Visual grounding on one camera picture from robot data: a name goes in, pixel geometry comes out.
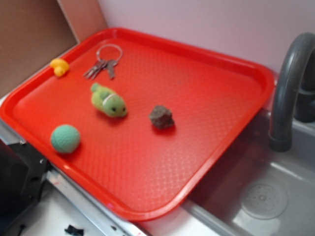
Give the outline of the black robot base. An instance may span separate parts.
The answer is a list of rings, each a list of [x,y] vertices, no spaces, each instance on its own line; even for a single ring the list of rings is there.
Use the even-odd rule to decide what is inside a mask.
[[[31,144],[0,142],[0,234],[3,236],[42,195],[50,163]]]

